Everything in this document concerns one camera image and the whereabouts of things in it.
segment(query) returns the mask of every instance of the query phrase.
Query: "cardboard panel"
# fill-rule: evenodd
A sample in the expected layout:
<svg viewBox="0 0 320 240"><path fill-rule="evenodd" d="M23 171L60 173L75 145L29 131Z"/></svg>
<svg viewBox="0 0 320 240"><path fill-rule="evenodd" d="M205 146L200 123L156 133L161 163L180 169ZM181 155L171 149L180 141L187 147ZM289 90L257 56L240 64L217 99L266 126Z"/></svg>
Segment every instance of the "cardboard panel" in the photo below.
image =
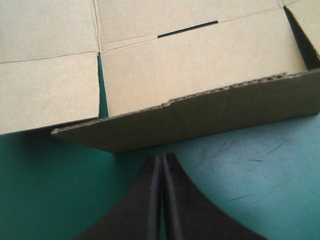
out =
<svg viewBox="0 0 320 240"><path fill-rule="evenodd" d="M320 53L320 1L298 0L286 6L310 40L318 56Z"/></svg>
<svg viewBox="0 0 320 240"><path fill-rule="evenodd" d="M0 134L96 118L96 53L0 64Z"/></svg>
<svg viewBox="0 0 320 240"><path fill-rule="evenodd" d="M0 0L0 63L98 52L92 0Z"/></svg>
<svg viewBox="0 0 320 240"><path fill-rule="evenodd" d="M97 0L102 51L108 44L278 8L277 0Z"/></svg>
<svg viewBox="0 0 320 240"><path fill-rule="evenodd" d="M306 70L282 8L150 38L101 56L110 117L210 89Z"/></svg>
<svg viewBox="0 0 320 240"><path fill-rule="evenodd" d="M55 129L56 137L119 153L320 112L320 70L207 91L141 112Z"/></svg>

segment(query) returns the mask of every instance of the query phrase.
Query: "brown cardboard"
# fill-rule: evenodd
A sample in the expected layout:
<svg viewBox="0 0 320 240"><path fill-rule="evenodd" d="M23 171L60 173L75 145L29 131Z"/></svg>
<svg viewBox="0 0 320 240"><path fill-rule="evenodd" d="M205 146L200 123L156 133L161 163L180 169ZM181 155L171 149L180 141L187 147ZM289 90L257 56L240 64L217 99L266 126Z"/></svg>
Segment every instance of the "brown cardboard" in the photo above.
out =
<svg viewBox="0 0 320 240"><path fill-rule="evenodd" d="M109 117L306 70L282 8L102 53Z"/></svg>
<svg viewBox="0 0 320 240"><path fill-rule="evenodd" d="M319 34L308 18L320 15L315 0L242 1L235 8L236 1L200 1L194 19L192 7L177 2L166 6L173 16L163 18L155 1L128 8L112 1L109 11L109 2L98 1L101 32L110 33L100 44L115 117L55 129L54 136L118 153L320 111L320 71L306 71L282 8L288 4L317 49ZM176 13L186 17L179 21ZM157 38L204 20L219 23Z"/></svg>
<svg viewBox="0 0 320 240"><path fill-rule="evenodd" d="M319 57L318 0L3 1L0 134L96 118L98 52L111 117L53 135L122 152L320 111L283 8Z"/></svg>
<svg viewBox="0 0 320 240"><path fill-rule="evenodd" d="M55 129L54 136L119 153L320 111L320 71L277 75Z"/></svg>
<svg viewBox="0 0 320 240"><path fill-rule="evenodd" d="M0 133L96 118L97 75L95 52L0 64Z"/></svg>
<svg viewBox="0 0 320 240"><path fill-rule="evenodd" d="M296 0L286 6L303 29L317 55L320 53L320 1Z"/></svg>
<svg viewBox="0 0 320 240"><path fill-rule="evenodd" d="M0 135L96 118L91 0L0 0Z"/></svg>

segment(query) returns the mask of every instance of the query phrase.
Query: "teal table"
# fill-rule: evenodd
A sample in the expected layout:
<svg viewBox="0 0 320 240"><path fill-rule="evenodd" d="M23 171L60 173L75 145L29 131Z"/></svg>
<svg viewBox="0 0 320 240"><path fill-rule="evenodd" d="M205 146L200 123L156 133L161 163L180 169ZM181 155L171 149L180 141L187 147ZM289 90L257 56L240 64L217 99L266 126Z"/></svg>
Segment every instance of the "teal table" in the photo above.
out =
<svg viewBox="0 0 320 240"><path fill-rule="evenodd" d="M0 239L67 240L107 212L147 154L174 152L221 209L271 240L320 239L320 117L114 155L45 131L0 137ZM161 239L166 239L161 227Z"/></svg>

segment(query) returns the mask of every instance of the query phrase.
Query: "black curved object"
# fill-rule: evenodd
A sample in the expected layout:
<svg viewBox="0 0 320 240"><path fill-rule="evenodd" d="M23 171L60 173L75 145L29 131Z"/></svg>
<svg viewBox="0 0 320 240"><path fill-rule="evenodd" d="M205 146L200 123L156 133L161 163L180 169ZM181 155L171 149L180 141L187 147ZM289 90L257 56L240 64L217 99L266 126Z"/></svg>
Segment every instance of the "black curved object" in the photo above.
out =
<svg viewBox="0 0 320 240"><path fill-rule="evenodd" d="M160 160L149 156L130 189L75 240L157 240L160 225Z"/></svg>
<svg viewBox="0 0 320 240"><path fill-rule="evenodd" d="M193 184L177 157L163 159L162 199L167 240L263 240L222 212Z"/></svg>

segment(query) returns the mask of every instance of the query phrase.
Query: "scratch mark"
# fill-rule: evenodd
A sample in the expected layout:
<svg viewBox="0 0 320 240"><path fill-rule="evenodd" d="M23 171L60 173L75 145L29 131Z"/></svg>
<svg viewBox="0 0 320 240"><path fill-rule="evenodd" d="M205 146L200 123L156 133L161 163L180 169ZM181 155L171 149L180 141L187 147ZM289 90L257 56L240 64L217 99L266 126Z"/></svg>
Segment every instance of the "scratch mark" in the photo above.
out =
<svg viewBox="0 0 320 240"><path fill-rule="evenodd" d="M262 198L260 198L258 201L255 201L255 202L253 202L253 203L250 203L249 205L240 207L240 208L238 208L238 209L236 209L236 210L234 210L234 211L232 211L232 212L235 212L235 211L241 210L241 209L245 209L245 208L248 208L248 207L250 207L250 206L252 206L252 205L255 205L255 204L263 201L266 197L268 197L268 196L269 196L270 194L272 194L273 192L274 192L274 190L272 190L272 191L270 191L268 194L264 195L264 196L263 196Z"/></svg>
<svg viewBox="0 0 320 240"><path fill-rule="evenodd" d="M274 187L272 187L272 188L270 188L270 189L276 189L276 188L282 186L283 184L286 184L287 182L289 182L289 181L290 181L291 179L293 179L293 178L294 178L294 177L292 176L292 177L290 177L289 179L285 180L283 183L280 183L280 184L278 184L278 185L276 185L276 186L274 186Z"/></svg>
<svg viewBox="0 0 320 240"><path fill-rule="evenodd" d="M251 196L251 195L253 195L253 194L248 194L248 195L244 195L244 196L235 197L235 198L227 200L227 202L231 202L231 201L238 200L238 199L243 199L243 198L246 198L246 197Z"/></svg>
<svg viewBox="0 0 320 240"><path fill-rule="evenodd" d="M271 151L268 151L266 154L261 155L261 156L257 156L255 158L249 159L248 162L263 162L263 160L260 160L260 158L263 158L271 153L273 153L274 151L278 150L279 148L281 148L283 146L285 142L283 141L281 144L279 144L276 148L272 149Z"/></svg>

